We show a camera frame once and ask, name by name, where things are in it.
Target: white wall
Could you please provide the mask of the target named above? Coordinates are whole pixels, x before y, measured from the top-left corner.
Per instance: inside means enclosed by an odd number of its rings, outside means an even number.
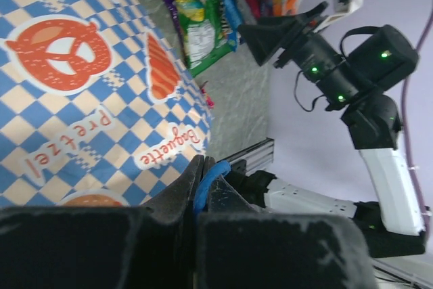
[[[324,0],[304,0],[300,11]],[[332,11],[332,0],[326,0]],[[330,26],[324,37],[337,48],[342,35],[352,28],[391,24],[416,44],[424,27],[432,0],[364,0],[364,6],[352,16]],[[363,37],[351,37],[349,53]],[[409,126],[414,158],[420,170],[419,180],[426,204],[433,206],[433,33],[420,53],[417,71],[409,88]],[[293,98],[297,67],[290,64],[271,75],[271,123],[269,136],[275,142],[275,162],[270,171],[290,183],[336,198],[354,201],[375,200],[374,190],[363,161],[353,149],[350,135],[340,120],[341,112],[325,112],[320,100],[312,113],[302,111]],[[390,95],[399,104],[401,85]],[[301,77],[298,96],[305,106],[319,95],[315,86]]]

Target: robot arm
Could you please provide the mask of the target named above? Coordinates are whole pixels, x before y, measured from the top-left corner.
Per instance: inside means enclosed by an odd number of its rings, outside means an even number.
[[[389,25],[349,31],[342,42],[351,35],[371,36],[350,55],[344,53],[342,43],[341,53],[337,53],[315,32],[326,20],[321,16],[326,7],[327,3],[321,3],[304,14],[263,18],[255,26],[239,26],[239,32],[259,65],[283,48],[274,67],[294,61],[326,97],[327,111],[345,108],[341,119],[367,165],[386,231],[427,237],[426,222],[430,220],[423,218],[426,208],[419,204],[405,157],[397,146],[402,129],[398,110],[384,95],[415,70],[418,53]]]
[[[425,225],[401,150],[363,149],[359,153],[373,181],[385,228],[396,234],[418,236]]]

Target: purple cable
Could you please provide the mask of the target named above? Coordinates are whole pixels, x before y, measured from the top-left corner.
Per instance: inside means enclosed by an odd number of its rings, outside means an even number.
[[[421,38],[418,41],[416,50],[418,51],[418,53],[421,51],[421,48],[424,44],[424,41],[426,40],[426,37],[430,31],[430,28],[432,27],[433,24],[433,9],[430,13],[430,17],[428,18],[426,27],[424,28],[422,34],[421,34]],[[427,210],[426,210],[426,205],[424,204],[424,198],[422,196],[422,192],[421,192],[421,187],[419,185],[419,181],[417,178],[417,173],[415,172],[414,169],[414,163],[413,163],[413,156],[412,156],[412,147],[411,147],[411,138],[409,136],[409,127],[408,127],[408,122],[407,122],[407,90],[409,87],[409,77],[407,77],[405,79],[405,81],[403,82],[403,90],[402,90],[402,94],[401,94],[401,116],[402,116],[402,120],[403,120],[403,131],[404,131],[404,139],[405,139],[405,150],[406,150],[406,159],[407,159],[407,165],[409,167],[409,174],[411,176],[411,180],[413,183],[413,186],[415,188],[415,192],[418,198],[418,203],[419,203],[419,209],[422,213],[422,216],[424,218],[424,224],[426,225],[426,235],[427,238],[429,236],[430,233],[430,219],[428,218],[427,215]]]

